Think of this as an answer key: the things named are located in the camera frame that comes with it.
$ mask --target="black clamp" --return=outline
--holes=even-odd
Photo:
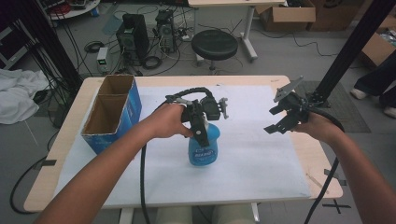
[[[270,113],[275,115],[285,110],[287,115],[277,124],[272,124],[264,128],[265,131],[268,133],[285,133],[295,127],[299,122],[308,122],[308,107],[310,107],[310,104],[305,98],[293,92],[294,88],[302,81],[303,77],[299,77],[290,84],[277,89],[274,102],[279,103],[270,109]]]
[[[186,105],[186,108],[181,115],[181,122],[190,122],[191,131],[194,135],[194,138],[197,140],[201,147],[209,146],[205,127],[205,117],[207,118],[207,120],[219,120],[220,113],[223,113],[224,118],[228,118],[226,112],[227,98],[221,98],[217,103],[215,98],[211,94],[208,94],[201,101],[185,100],[182,99],[178,94],[167,95],[165,97],[166,103],[179,103]]]

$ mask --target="cardboard box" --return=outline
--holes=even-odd
[[[133,76],[106,76],[81,135],[99,154],[139,121],[141,109]]]
[[[396,48],[379,34],[374,34],[361,50],[358,58],[369,67],[377,67],[384,62]]]
[[[379,66],[396,50],[393,45],[378,34],[384,32],[387,28],[396,31],[396,18],[387,16],[376,30],[377,33],[373,34],[358,55],[358,58],[369,67]]]
[[[315,6],[304,0],[304,7],[256,6],[265,31],[304,31],[309,22],[315,21]]]
[[[317,20],[309,23],[309,31],[343,31],[358,14],[364,0],[311,0]]]

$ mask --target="hand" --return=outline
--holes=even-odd
[[[177,133],[192,137],[192,131],[181,123],[183,109],[184,105],[163,104],[141,123],[150,129],[152,138],[167,138]]]
[[[298,124],[292,130],[298,133],[307,133],[325,143],[336,139],[337,134],[343,133],[331,121],[315,113],[309,113],[308,122]]]

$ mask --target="desk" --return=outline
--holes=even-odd
[[[75,141],[75,136],[89,108],[95,90],[101,85],[102,81],[102,77],[87,78],[84,81],[47,157],[47,160],[56,160],[57,162],[54,166],[42,167],[24,204],[26,210],[41,211],[52,199],[64,160]],[[276,88],[288,84],[289,79],[284,76],[137,77],[136,82],[139,87],[214,86],[218,83],[244,86],[268,85],[275,93]],[[330,169],[331,166],[318,141],[304,133],[290,133],[290,137],[306,174],[311,198],[316,198],[321,190],[319,183],[324,183],[327,177],[323,174],[323,170]],[[342,194],[343,191],[338,182],[332,181],[328,193],[324,197],[339,198]]]
[[[250,62],[253,62],[258,58],[256,51],[248,39],[250,33],[250,26],[253,20],[254,7],[257,5],[278,5],[283,4],[284,1],[281,0],[189,0],[189,5],[194,7],[194,34],[196,32],[196,27],[198,25],[197,20],[197,9],[199,7],[226,7],[226,6],[248,6],[245,32],[241,33],[242,43],[247,48],[249,54]],[[203,58],[197,55],[197,62],[202,61]]]

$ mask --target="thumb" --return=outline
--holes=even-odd
[[[180,124],[180,125],[181,125],[181,127],[180,127],[180,134],[181,135],[184,135],[186,137],[192,137],[193,136],[193,133],[192,133],[192,131],[190,129],[186,128],[186,126],[184,126],[183,124]]]
[[[305,131],[304,124],[297,124],[294,126],[294,128],[291,129],[291,131],[297,132],[297,133],[303,133]]]

